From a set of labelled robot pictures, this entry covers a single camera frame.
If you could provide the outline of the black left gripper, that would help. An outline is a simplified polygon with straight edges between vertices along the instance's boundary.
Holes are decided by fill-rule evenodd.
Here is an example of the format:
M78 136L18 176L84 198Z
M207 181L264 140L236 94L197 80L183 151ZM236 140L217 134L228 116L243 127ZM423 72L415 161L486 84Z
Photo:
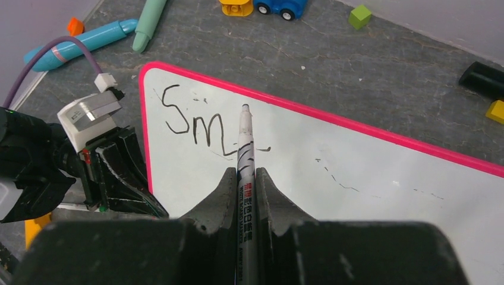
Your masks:
M111 140L99 139L76 152L69 140L59 148L59 168L79 178L89 210L105 207L128 213L168 218L168 212L149 192L146 161L136 131L122 128L119 148Z

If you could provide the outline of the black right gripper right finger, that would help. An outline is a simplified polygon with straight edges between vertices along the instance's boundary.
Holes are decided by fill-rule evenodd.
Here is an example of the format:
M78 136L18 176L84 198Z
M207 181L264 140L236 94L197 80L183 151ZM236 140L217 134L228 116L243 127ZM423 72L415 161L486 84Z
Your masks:
M260 284L468 284L447 237L414 221L318 221L256 171Z

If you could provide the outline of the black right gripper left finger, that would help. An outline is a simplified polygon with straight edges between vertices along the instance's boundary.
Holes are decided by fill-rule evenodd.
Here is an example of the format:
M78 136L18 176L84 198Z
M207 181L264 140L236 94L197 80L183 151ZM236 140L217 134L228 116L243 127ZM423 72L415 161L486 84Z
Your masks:
M179 219L51 223L33 241L12 284L234 284L237 175Z

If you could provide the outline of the black capped white marker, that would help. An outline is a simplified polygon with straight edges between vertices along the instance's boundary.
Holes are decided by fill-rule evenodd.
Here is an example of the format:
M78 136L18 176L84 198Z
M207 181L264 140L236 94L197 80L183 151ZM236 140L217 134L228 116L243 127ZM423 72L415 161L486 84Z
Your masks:
M252 114L242 106L238 134L237 284L258 284L255 155Z

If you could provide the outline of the pink framed whiteboard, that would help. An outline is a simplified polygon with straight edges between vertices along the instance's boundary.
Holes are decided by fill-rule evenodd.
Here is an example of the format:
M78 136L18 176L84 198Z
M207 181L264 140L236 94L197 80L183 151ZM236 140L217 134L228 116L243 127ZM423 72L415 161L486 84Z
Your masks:
M138 78L149 186L170 217L237 165L243 105L255 164L319 220L436 225L472 284L503 283L503 167L163 62Z

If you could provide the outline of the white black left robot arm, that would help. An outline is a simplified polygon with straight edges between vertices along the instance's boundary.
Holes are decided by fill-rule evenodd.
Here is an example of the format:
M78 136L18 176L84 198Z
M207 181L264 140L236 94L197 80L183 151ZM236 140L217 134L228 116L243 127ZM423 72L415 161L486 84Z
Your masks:
M76 151L60 124L1 109L2 223L50 213L76 181L90 211L169 216L149 191L134 128L116 126Z

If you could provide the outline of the blue toy stick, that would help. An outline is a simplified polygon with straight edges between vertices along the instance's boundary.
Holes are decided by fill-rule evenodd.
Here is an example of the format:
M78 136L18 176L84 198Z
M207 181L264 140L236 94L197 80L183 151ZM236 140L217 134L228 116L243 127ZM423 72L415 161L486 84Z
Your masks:
M132 33L138 24L136 19L114 21L76 37L62 36L47 44L47 47L39 46L23 57L26 66L42 50L45 53L36 58L30 69L34 72L45 72L61 67L64 63L84 55L91 63L94 71L101 74L103 71L91 52L108 44L119 41Z

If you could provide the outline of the small orange toy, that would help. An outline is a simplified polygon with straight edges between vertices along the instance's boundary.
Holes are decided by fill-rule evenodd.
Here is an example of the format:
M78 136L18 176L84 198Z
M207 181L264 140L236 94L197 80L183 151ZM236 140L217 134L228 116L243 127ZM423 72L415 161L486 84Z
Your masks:
M70 36L76 37L85 32L85 26L78 18L72 17L67 24L67 32Z

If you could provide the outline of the mint green toy stick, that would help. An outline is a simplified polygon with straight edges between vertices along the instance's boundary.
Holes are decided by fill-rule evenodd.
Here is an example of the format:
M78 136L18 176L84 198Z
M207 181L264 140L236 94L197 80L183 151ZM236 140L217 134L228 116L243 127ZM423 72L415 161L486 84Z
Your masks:
M133 51L142 53L145 50L153 37L166 3L167 0L146 1L135 29Z

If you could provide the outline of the yellow toy piece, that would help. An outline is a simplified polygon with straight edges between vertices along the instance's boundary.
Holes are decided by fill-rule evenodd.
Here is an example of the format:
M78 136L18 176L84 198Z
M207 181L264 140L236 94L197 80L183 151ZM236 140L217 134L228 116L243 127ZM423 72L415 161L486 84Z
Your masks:
M254 11L253 0L219 0L222 12L227 16L246 17Z

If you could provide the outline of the blue toy car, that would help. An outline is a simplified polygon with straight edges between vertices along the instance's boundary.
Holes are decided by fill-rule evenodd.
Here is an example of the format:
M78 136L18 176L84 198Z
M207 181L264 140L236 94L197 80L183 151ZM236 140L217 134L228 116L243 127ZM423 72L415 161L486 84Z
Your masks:
M286 21L303 16L308 0L254 0L254 8L263 15L277 14Z

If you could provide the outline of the small green cube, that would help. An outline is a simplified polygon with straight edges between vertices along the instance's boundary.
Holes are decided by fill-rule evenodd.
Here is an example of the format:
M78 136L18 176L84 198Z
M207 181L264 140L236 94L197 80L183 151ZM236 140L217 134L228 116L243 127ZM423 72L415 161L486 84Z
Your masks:
M370 21L371 16L372 12L365 5L359 5L350 12L348 21L353 28L359 30Z

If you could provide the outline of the yellow block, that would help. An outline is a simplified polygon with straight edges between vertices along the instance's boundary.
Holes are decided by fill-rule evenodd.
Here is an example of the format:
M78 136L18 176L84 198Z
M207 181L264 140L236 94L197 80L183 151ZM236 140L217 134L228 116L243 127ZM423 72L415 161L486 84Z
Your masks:
M495 122L500 124L504 124L504 101L503 100L495 100L491 103L488 110L485 113L485 116Z

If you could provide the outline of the black cylinder object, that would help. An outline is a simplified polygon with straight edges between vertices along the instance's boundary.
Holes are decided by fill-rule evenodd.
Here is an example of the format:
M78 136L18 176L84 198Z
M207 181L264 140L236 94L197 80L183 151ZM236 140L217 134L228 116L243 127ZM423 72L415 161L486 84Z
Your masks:
M458 84L492 100L503 100L503 71L481 62L472 63Z

